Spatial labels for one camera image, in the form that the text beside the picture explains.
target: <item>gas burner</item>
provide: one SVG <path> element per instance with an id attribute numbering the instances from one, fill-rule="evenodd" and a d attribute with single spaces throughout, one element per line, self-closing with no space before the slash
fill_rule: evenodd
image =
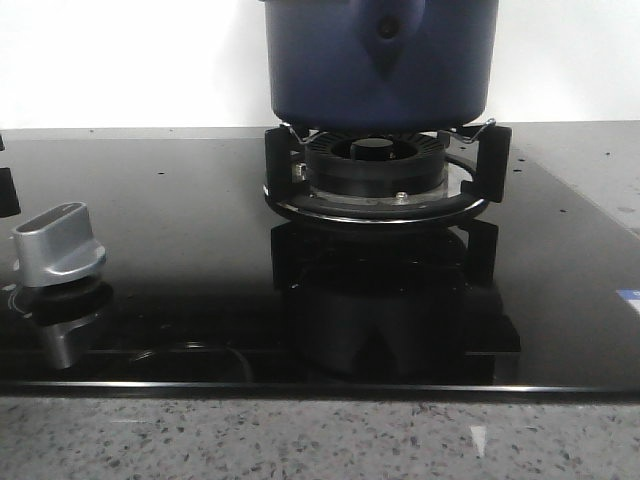
<path id="1" fill-rule="evenodd" d="M 458 223 L 502 201 L 511 130 L 494 123 L 437 136 L 268 130 L 267 203 L 315 223 Z M 447 153 L 451 136 L 477 140 L 477 161 Z"/>

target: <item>black glass cooktop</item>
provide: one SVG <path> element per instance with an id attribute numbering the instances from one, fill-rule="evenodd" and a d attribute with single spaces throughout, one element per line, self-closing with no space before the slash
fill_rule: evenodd
<path id="1" fill-rule="evenodd" d="M 640 398 L 640 240 L 517 152 L 476 220 L 363 232 L 271 212 L 260 138 L 5 143 L 4 394 Z M 102 275 L 21 287 L 11 229 L 69 201 Z"/>

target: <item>granite countertop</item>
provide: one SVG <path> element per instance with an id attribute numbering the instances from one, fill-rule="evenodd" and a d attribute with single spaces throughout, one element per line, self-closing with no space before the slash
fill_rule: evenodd
<path id="1" fill-rule="evenodd" d="M 515 154 L 640 233 L 638 133 L 640 122 L 516 124 Z M 9 397 L 0 452 L 0 479 L 625 479 L 640 471 L 640 405 Z"/>

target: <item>pot handle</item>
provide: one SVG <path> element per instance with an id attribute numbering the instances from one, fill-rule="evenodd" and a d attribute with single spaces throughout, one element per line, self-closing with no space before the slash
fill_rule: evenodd
<path id="1" fill-rule="evenodd" d="M 429 0 L 350 0 L 354 28 L 372 46 L 400 45 L 421 27 Z"/>

